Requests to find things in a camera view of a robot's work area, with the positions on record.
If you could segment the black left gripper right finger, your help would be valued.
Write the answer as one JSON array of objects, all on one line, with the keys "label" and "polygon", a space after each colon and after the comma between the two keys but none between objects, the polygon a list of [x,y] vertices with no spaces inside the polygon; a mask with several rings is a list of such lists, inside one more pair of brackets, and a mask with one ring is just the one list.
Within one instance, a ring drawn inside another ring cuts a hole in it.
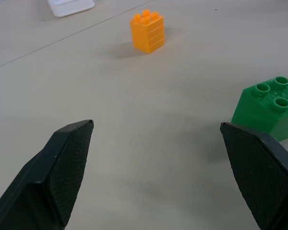
[{"label": "black left gripper right finger", "polygon": [[239,190],[258,227],[288,230],[288,151],[271,135],[220,125]]}]

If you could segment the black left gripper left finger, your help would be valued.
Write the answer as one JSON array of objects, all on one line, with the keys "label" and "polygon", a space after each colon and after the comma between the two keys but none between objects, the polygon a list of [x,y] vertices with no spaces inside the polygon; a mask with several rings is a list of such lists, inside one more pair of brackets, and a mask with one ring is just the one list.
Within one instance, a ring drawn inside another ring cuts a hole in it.
[{"label": "black left gripper left finger", "polygon": [[63,230],[84,177],[93,120],[54,132],[0,198],[0,230]]}]

